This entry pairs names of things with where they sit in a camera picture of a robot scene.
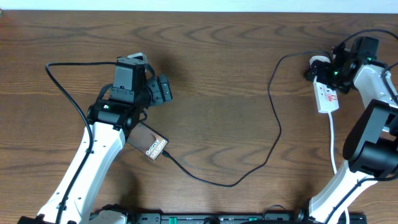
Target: white wall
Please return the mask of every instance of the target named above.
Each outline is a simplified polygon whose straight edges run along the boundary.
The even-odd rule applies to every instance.
[[[398,13],[398,0],[0,0],[1,9]]]

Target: white cable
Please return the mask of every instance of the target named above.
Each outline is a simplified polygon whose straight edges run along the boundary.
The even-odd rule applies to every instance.
[[[333,118],[331,117],[331,112],[328,112],[329,122],[330,122],[330,162],[331,167],[333,168],[333,173],[337,173],[336,164],[335,164],[335,129],[333,127]],[[349,224],[349,215],[348,208],[344,210],[346,214],[346,224]]]

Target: brown table top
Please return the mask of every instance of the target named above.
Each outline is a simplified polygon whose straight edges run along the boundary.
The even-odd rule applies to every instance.
[[[169,153],[198,177],[230,184],[263,162],[278,134],[267,83],[285,54],[326,49],[367,28],[398,32],[397,15],[187,12],[6,11],[0,17],[0,222],[34,217],[59,185],[84,124],[44,70],[47,62],[115,61],[144,52],[166,73],[174,100],[148,111],[147,124],[170,140]],[[384,34],[379,59],[398,59]],[[332,177],[329,123],[303,78],[310,56],[289,58],[272,96],[282,137],[266,167],[232,189],[187,177],[172,161],[155,162],[126,145],[113,162],[95,208],[120,203],[165,213],[289,210]],[[81,108],[113,80],[113,67],[53,68]],[[394,75],[393,82],[398,82]],[[339,94],[336,162],[363,112],[358,92]],[[380,183],[350,207],[369,223],[398,219],[397,182]]]

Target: wooden table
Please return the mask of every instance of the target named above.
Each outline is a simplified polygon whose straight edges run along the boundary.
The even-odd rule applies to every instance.
[[[367,28],[398,32],[397,15],[6,11],[0,17],[0,222],[34,217],[60,183],[84,124],[44,70],[47,62],[115,61],[144,52],[166,73],[174,100],[148,111],[147,124],[170,140],[169,153],[193,174],[230,184],[261,164],[278,134],[267,83],[285,54],[327,49]],[[398,59],[384,34],[379,59]],[[95,208],[120,203],[165,213],[289,210],[332,177],[329,124],[303,78],[310,56],[289,58],[272,96],[282,137],[266,167],[232,189],[187,177],[172,161],[150,161],[126,145],[102,184]],[[53,68],[85,111],[113,80],[112,66]],[[336,161],[363,112],[358,92],[339,94],[333,113]],[[349,208],[369,223],[398,219],[397,182],[377,184]]]

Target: wood grain surface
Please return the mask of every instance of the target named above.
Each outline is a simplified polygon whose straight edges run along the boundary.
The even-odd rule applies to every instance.
[[[44,70],[47,62],[115,61],[144,52],[166,73],[171,103],[151,108],[147,124],[170,140],[167,150],[198,177],[230,184],[263,163],[278,134],[267,83],[285,54],[330,50],[367,28],[398,32],[398,15],[6,11],[0,17],[0,222],[34,217],[60,183],[84,124]],[[398,60],[384,34],[379,59]],[[319,193],[332,177],[329,124],[303,78],[310,56],[288,58],[271,92],[282,137],[266,167],[224,189],[187,177],[172,161],[155,162],[126,145],[113,162],[95,208],[120,203],[165,213],[289,210]],[[85,111],[113,67],[52,68]],[[398,83],[394,75],[393,82]],[[358,92],[339,94],[336,161],[363,112]],[[396,223],[397,182],[381,183],[350,207],[369,223]]]

